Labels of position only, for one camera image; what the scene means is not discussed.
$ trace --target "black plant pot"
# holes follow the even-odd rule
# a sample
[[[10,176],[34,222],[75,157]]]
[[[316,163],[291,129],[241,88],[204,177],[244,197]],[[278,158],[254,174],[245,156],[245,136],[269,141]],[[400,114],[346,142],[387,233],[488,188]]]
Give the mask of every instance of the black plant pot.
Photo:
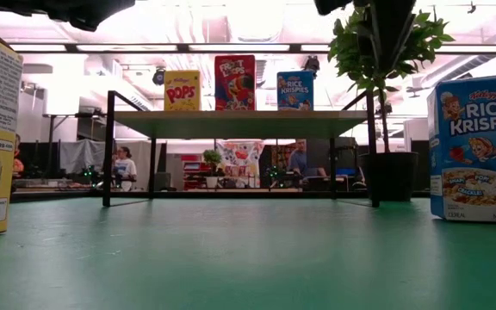
[[[411,200],[419,163],[418,153],[377,153],[372,162],[369,161],[368,154],[359,158],[370,198],[391,202]]]

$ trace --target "plant stem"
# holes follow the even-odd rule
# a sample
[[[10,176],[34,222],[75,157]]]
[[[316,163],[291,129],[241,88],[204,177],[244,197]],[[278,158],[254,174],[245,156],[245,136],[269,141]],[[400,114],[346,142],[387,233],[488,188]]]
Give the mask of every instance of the plant stem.
[[[380,101],[380,111],[382,117],[382,130],[384,139],[384,152],[389,152],[388,124],[386,123],[386,103],[384,102],[384,90],[379,89],[378,100]]]

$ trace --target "green floor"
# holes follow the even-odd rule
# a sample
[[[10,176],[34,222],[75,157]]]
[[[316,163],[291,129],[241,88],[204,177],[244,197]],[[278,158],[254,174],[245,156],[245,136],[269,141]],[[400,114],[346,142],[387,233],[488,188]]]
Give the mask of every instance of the green floor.
[[[435,220],[429,207],[15,204],[0,309],[496,309],[496,225]]]

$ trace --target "blue cereal box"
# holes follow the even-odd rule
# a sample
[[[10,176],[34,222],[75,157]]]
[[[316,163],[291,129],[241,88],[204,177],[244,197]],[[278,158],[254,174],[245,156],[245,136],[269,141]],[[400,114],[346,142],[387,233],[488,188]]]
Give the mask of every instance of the blue cereal box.
[[[496,222],[496,77],[440,83],[428,109],[431,212]]]
[[[276,100],[281,110],[313,110],[313,73],[311,71],[278,72]]]

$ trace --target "pops cereal box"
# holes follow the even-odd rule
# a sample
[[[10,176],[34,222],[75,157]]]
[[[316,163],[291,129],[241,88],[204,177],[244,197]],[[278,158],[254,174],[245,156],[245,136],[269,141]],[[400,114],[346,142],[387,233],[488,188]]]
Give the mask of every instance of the pops cereal box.
[[[313,110],[313,73],[311,71],[278,72],[276,100],[279,110]]]
[[[440,83],[428,109],[431,212],[496,222],[496,77]]]
[[[200,110],[200,72],[166,71],[164,74],[164,110]]]
[[[253,55],[215,57],[215,109],[256,109],[256,58]]]

